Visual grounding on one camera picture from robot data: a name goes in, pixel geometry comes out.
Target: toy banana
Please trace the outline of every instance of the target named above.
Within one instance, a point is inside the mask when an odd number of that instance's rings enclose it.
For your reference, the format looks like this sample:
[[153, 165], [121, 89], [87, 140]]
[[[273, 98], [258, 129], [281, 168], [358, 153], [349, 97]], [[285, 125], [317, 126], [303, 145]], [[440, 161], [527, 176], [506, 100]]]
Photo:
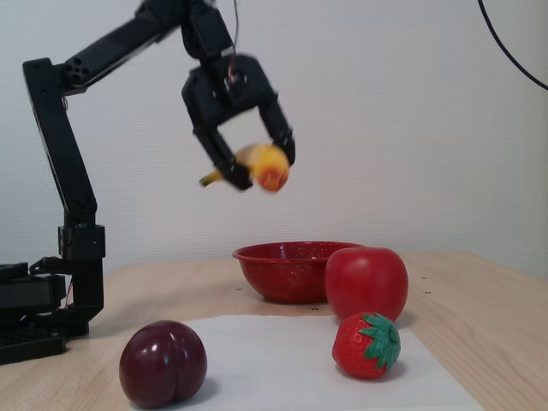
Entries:
[[[236, 161], [247, 167], [250, 176], [265, 190], [277, 192], [289, 178], [289, 161], [278, 146], [268, 144], [250, 144], [235, 154]], [[204, 187], [223, 180], [219, 170], [215, 169], [200, 180]]]

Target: wooden table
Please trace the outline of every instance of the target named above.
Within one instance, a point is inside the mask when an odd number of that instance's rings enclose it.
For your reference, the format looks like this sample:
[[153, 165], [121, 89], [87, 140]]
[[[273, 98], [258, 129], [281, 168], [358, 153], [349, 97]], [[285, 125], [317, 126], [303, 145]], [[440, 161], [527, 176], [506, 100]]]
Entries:
[[[548, 410], [548, 282], [469, 253], [404, 254], [408, 326], [487, 410]], [[128, 409], [118, 361], [158, 319], [220, 314], [331, 315], [265, 302], [235, 260], [134, 265], [108, 277], [105, 308], [66, 354], [0, 366], [0, 409]]]

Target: black cable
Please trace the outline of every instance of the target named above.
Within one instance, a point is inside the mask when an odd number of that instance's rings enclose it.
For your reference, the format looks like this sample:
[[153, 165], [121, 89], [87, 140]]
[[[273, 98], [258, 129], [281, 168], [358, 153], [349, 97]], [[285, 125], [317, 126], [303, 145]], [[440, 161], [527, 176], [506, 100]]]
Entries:
[[502, 49], [504, 54], [507, 58], [510, 59], [510, 61], [524, 74], [526, 75], [529, 80], [536, 83], [538, 86], [541, 86], [545, 90], [548, 90], [548, 86], [543, 83], [542, 81], [537, 80], [532, 74], [530, 74], [527, 70], [525, 70], [510, 54], [510, 52], [504, 47], [503, 42], [500, 41], [500, 38], [497, 36], [497, 33], [495, 33], [495, 29], [493, 28], [493, 25], [491, 24], [491, 21], [489, 20], [489, 16], [487, 16], [487, 12], [485, 11], [485, 6], [483, 5], [483, 0], [478, 0], [479, 8], [481, 9], [481, 14], [483, 15], [483, 18], [485, 19], [485, 23], [487, 23], [487, 26], [489, 27], [489, 31], [491, 32], [493, 38], [497, 42], [498, 46]]
[[240, 37], [240, 16], [238, 13], [238, 0], [234, 0], [234, 13], [236, 18], [236, 33], [234, 35], [234, 50], [238, 45], [238, 37]]

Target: plum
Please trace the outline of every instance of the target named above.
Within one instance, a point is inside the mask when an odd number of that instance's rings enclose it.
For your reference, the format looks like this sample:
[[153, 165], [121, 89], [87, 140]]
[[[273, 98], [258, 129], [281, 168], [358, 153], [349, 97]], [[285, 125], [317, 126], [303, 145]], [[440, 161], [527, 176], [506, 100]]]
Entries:
[[126, 397], [161, 408], [192, 397], [206, 379], [204, 344], [185, 324], [162, 320], [137, 331], [122, 352], [119, 376]]

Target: toy strawberry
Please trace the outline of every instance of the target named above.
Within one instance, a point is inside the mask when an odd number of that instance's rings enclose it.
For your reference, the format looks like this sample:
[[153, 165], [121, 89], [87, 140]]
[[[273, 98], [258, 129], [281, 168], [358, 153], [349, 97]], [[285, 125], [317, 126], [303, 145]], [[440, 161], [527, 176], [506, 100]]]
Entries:
[[386, 317], [358, 313], [339, 326], [333, 360], [356, 378], [378, 378], [389, 371], [400, 354], [400, 335]]

